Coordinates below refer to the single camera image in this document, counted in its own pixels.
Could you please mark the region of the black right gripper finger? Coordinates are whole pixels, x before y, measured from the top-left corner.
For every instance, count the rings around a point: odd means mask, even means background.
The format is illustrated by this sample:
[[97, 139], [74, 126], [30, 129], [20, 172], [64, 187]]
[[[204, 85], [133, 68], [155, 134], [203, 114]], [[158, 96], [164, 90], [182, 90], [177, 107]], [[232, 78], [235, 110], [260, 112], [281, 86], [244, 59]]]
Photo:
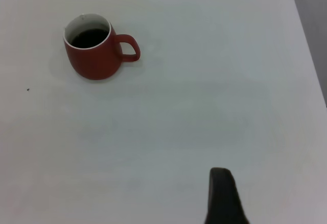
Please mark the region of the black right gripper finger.
[[209, 172], [208, 207], [204, 222], [249, 224], [235, 179], [226, 168], [214, 167]]

